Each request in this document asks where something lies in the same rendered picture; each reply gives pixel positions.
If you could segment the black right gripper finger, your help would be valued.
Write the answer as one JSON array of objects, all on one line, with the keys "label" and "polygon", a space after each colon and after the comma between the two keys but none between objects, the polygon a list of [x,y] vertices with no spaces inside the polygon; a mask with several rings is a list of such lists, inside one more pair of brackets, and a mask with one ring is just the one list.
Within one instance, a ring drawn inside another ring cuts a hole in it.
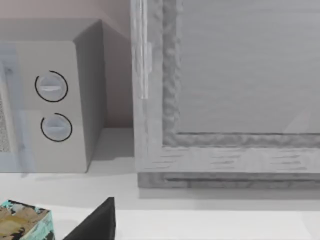
[{"label": "black right gripper finger", "polygon": [[62,240],[115,240],[115,198],[108,197]]}]

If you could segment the pale microwave oven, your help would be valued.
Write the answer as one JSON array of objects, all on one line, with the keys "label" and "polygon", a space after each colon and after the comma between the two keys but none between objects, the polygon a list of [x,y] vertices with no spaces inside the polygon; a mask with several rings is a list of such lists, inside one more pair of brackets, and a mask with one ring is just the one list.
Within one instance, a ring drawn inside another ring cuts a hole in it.
[{"label": "pale microwave oven", "polygon": [[[66,97],[47,102],[35,79],[64,76]],[[84,173],[104,128],[103,26],[94,18],[0,19],[0,173]],[[70,138],[47,139],[41,120],[54,113],[72,124]]]}]

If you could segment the grey cabinet door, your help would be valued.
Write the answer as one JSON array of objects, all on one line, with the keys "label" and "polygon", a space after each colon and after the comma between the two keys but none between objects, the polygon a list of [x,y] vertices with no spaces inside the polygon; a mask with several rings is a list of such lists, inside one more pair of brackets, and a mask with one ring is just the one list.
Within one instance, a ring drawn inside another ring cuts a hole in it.
[{"label": "grey cabinet door", "polygon": [[320,148],[320,0],[163,0],[162,142]]}]

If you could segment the small pale microwave knob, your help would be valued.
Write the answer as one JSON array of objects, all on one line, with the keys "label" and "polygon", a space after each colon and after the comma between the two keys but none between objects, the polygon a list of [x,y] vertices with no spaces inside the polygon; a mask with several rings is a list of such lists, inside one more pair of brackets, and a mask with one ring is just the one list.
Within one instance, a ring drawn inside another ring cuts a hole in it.
[{"label": "small pale microwave knob", "polygon": [[63,114],[53,113],[43,117],[40,122],[42,134],[52,142],[64,142],[73,132],[71,121]]}]

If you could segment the grey cabinet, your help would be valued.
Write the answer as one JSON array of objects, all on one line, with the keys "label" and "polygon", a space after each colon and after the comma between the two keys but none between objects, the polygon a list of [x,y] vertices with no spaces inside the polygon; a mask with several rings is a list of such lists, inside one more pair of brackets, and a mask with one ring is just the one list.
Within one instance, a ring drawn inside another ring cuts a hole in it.
[{"label": "grey cabinet", "polygon": [[141,188],[320,188],[320,148],[163,144],[163,1],[147,0],[152,71],[141,99],[137,0],[130,0],[134,153]]}]

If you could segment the large pale microwave knob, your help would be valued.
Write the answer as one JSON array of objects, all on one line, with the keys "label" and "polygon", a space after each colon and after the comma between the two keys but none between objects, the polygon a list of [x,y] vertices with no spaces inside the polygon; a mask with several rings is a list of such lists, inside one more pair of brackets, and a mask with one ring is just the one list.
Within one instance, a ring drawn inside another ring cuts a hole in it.
[{"label": "large pale microwave knob", "polygon": [[53,70],[37,76],[34,81],[34,88],[41,99],[50,103],[62,101],[69,90],[64,76]]}]

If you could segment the teal and brown patterned box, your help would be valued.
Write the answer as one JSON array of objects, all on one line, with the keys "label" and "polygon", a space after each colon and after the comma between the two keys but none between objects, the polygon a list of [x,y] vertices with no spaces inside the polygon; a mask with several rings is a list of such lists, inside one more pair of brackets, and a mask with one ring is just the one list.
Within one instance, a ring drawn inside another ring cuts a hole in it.
[{"label": "teal and brown patterned box", "polygon": [[52,212],[6,200],[0,204],[0,240],[56,240]]}]

